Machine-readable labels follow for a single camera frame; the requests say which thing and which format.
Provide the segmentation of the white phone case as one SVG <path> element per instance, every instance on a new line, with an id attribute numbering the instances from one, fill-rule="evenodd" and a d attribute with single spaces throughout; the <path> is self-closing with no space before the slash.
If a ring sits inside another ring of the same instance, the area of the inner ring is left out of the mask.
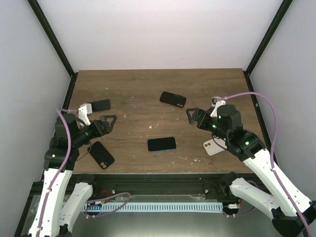
<path id="1" fill-rule="evenodd" d="M 203 147 L 209 156 L 215 155 L 226 149 L 225 141 L 214 138 L 203 143 Z"/>

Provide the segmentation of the blue smartphone black screen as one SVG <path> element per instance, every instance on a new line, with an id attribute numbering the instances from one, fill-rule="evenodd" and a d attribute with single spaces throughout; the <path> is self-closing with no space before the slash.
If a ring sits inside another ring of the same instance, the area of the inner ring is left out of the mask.
<path id="1" fill-rule="evenodd" d="M 149 139 L 147 144 L 149 152 L 160 152 L 176 149 L 176 141 L 174 137 Z"/>

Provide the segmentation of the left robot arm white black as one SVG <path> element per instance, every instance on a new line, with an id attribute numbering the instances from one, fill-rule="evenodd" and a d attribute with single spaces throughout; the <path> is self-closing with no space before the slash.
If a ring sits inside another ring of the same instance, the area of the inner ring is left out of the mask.
<path id="1" fill-rule="evenodd" d="M 38 210 L 29 237 L 70 237 L 88 199 L 100 196 L 101 187 L 88 176 L 75 184 L 68 201 L 66 188 L 79 157 L 79 148 L 112 132 L 117 116 L 84 122 L 74 114 L 60 114 L 55 134 L 44 156 L 44 180 Z"/>

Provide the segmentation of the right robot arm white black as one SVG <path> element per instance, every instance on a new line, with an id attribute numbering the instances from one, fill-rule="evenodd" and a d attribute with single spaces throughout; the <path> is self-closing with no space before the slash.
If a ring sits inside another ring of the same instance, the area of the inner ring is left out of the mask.
<path id="1" fill-rule="evenodd" d="M 268 216 L 283 237 L 296 237 L 316 219 L 316 203 L 304 195 L 282 172 L 260 138 L 243 128 L 234 105 L 217 102 L 211 110 L 187 109 L 191 125 L 223 140 L 226 149 L 249 167 L 268 193 L 230 173 L 220 185 L 223 198 L 241 198 Z"/>

